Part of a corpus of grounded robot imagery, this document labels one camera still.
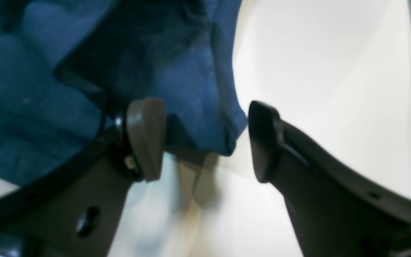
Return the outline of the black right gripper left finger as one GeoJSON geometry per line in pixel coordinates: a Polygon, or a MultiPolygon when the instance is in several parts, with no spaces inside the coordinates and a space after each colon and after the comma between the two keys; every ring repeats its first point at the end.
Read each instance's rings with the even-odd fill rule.
{"type": "Polygon", "coordinates": [[[65,164],[0,197],[0,256],[106,257],[132,184],[160,179],[163,100],[130,102],[65,164]]]}

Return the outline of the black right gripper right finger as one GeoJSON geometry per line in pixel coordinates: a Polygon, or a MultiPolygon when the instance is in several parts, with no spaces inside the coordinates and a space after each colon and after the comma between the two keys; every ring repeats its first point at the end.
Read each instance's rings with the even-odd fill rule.
{"type": "Polygon", "coordinates": [[[353,171],[252,101],[253,169],[284,197],[305,257],[411,257],[411,200],[353,171]]]}

